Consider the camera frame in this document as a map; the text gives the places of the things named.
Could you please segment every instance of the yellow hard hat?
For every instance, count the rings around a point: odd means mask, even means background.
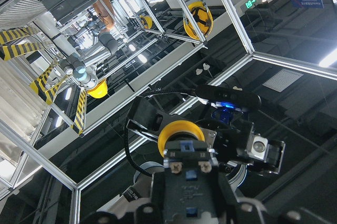
[[[88,94],[96,99],[103,98],[107,95],[106,79],[100,82],[94,89],[88,91]]]
[[[193,15],[193,18],[196,21],[197,25],[199,26],[201,32],[206,37],[212,31],[213,28],[213,17],[211,11],[201,1],[190,4],[189,10]],[[193,25],[189,22],[189,19],[187,19],[185,15],[184,15],[184,28],[186,33],[191,38],[199,40],[193,28]]]
[[[152,27],[152,18],[149,16],[140,16],[141,22],[144,25],[144,28],[151,28]]]

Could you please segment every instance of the ceiling vent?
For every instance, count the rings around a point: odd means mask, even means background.
[[[280,93],[302,76],[301,73],[282,69],[262,85]]]

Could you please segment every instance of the ceiling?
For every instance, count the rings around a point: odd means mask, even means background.
[[[325,8],[317,10],[295,9],[289,0],[273,0],[268,7],[260,6],[258,11],[256,8],[247,11],[242,16],[242,22],[257,51],[317,64],[336,45],[336,15],[330,0],[323,2]],[[215,5],[213,8],[215,12],[224,11],[220,6]],[[168,28],[181,26],[181,18],[170,13],[163,17],[162,22],[163,20],[172,21]],[[145,43],[146,37],[138,42],[140,45]],[[174,42],[176,41],[161,41],[155,49],[158,52],[157,57],[165,58],[164,55],[177,48],[179,44]],[[195,53],[162,77],[153,87],[194,88],[209,82],[212,77],[245,55],[232,25],[209,40],[207,47],[208,49]],[[204,62],[211,66],[210,73],[204,71],[196,75],[195,70],[202,68]],[[154,61],[149,60],[135,70],[134,74],[128,75],[127,80],[137,81],[138,74],[143,73],[153,63]],[[240,190],[247,197],[262,200],[272,213],[288,207],[304,206],[329,221],[335,221],[337,203],[333,199],[337,196],[337,83],[303,74],[280,93],[262,85],[280,70],[282,67],[252,61],[221,85],[240,87],[260,95],[262,109],[250,114],[256,132],[268,139],[286,142],[281,174],[261,177],[249,173]],[[111,80],[111,87],[112,97],[115,91],[127,88],[124,84],[118,87],[114,80]],[[149,100],[157,108],[171,111],[183,103],[183,98],[186,97],[170,94]],[[88,110],[94,111],[98,105],[97,102],[90,101]],[[60,151],[55,151],[50,156],[51,161],[75,181],[85,178],[123,149],[123,123],[129,107],[130,104],[119,109],[84,138],[77,138]],[[205,111],[202,104],[196,104],[183,116],[196,121],[204,114],[209,118],[211,109]],[[37,143],[37,148],[42,148],[58,134],[55,131],[44,137]],[[130,137],[131,140],[136,138],[131,134]],[[133,152],[133,157],[138,164],[150,160],[162,162],[157,146],[152,142],[138,148]],[[133,174],[133,168],[126,161],[122,161],[84,190],[81,217],[122,193],[132,184]],[[6,211],[2,211],[0,215],[0,222],[35,223],[34,221],[38,222],[37,213],[42,212],[45,218],[40,223],[52,223],[53,220],[55,223],[68,223],[70,200],[70,192],[56,180],[50,180],[49,175],[41,170],[18,195],[8,199]],[[39,211],[28,216],[36,208]],[[14,212],[19,216],[15,222],[12,217]]]

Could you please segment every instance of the industrial machine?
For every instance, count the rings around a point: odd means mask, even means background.
[[[179,92],[216,107],[212,119],[191,122],[168,115],[138,96],[125,122],[125,152],[137,170],[109,212],[98,211],[82,224],[93,223],[327,223],[299,208],[271,216],[257,200],[238,197],[246,169],[265,176],[280,172],[285,143],[263,138],[247,119],[261,107],[258,95],[201,85],[191,90],[155,90],[144,96]],[[232,119],[237,115],[245,119]],[[128,149],[131,130],[157,142],[163,165],[138,166]]]

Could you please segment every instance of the metal frame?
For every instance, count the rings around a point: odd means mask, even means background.
[[[148,11],[149,15],[152,17],[154,23],[158,27],[159,31],[156,30],[148,30],[146,29],[146,32],[152,32],[157,35],[166,35],[168,37],[181,39],[187,42],[191,43],[197,43],[198,45],[190,52],[195,53],[199,49],[203,47],[204,36],[200,35],[201,43],[197,40],[181,36],[181,35],[175,35],[175,34],[167,34],[165,33],[162,26],[159,24],[159,21],[155,18],[155,15],[152,13],[150,7],[147,5],[145,0],[141,0],[144,3],[145,9]],[[189,14],[188,8],[183,0],[178,0],[179,3],[182,6],[183,11],[187,15],[187,17],[190,19],[192,18]],[[247,63],[251,62],[253,59],[267,62],[270,64],[279,65],[282,67],[295,69],[301,72],[334,79],[337,80],[337,70],[332,68],[322,68],[315,64],[310,64],[307,62],[279,57],[275,55],[270,55],[266,53],[261,52],[255,52],[254,47],[248,37],[248,34],[246,33],[243,24],[240,21],[240,18],[234,8],[234,5],[232,4],[231,0],[221,0],[223,2],[223,5],[225,6],[227,13],[229,14],[230,19],[232,20],[232,23],[241,39],[241,42],[243,46],[245,47],[247,54],[238,60],[234,65],[229,67],[227,70],[225,70],[223,73],[218,75],[215,79],[213,79],[211,82],[209,82],[210,85],[220,85],[223,81],[225,81],[227,78],[232,76],[235,72],[237,72],[239,69],[244,67]],[[190,19],[191,23],[194,25],[196,30],[198,30],[196,23],[193,23],[194,19]],[[155,38],[150,43],[147,44],[147,46],[151,46],[157,41]],[[130,58],[136,57],[138,54],[133,54]],[[125,103],[129,102],[131,99],[134,98],[134,96],[130,97],[130,99],[126,100]],[[175,108],[173,111],[171,111],[171,114],[182,114],[184,111],[192,107],[197,102],[196,98],[190,98],[186,102],[184,102],[182,105]],[[90,128],[86,130],[86,133],[93,130],[95,127],[97,127],[100,123],[105,121],[111,114],[113,114],[114,111],[111,111],[111,113],[108,113],[104,118],[101,118],[97,123],[91,125]],[[34,138],[36,137],[36,134],[38,134],[40,128],[37,129],[37,133],[34,133],[32,142],[34,142]],[[31,144],[27,143],[23,138],[21,138],[16,132],[14,132],[12,129],[10,129],[2,120],[0,120],[0,131],[8,137],[12,142],[17,144],[19,147],[22,148],[27,155],[29,155],[31,158],[33,158],[36,162],[38,162],[42,167],[44,167],[50,174],[52,174],[55,178],[57,178],[60,182],[62,182],[67,188],[69,188],[72,191],[72,207],[71,207],[71,216],[70,216],[70,223],[78,223],[80,219],[80,204],[81,204],[81,190],[87,188],[90,186],[94,181],[96,181],[98,178],[100,178],[103,174],[105,174],[107,171],[109,171],[112,167],[117,165],[121,160],[125,158],[125,152],[124,150],[121,150],[117,155],[115,155],[113,158],[108,160],[105,164],[100,166],[96,171],[91,173],[89,176],[87,176],[85,179],[83,179],[79,183],[75,183],[71,178],[69,178],[66,174],[64,174],[59,168],[57,168],[55,165],[53,165],[47,158],[42,156],[38,150],[36,150]],[[130,144],[130,152],[134,151],[137,147],[145,143],[147,140],[145,138],[139,137],[135,141],[133,141]]]

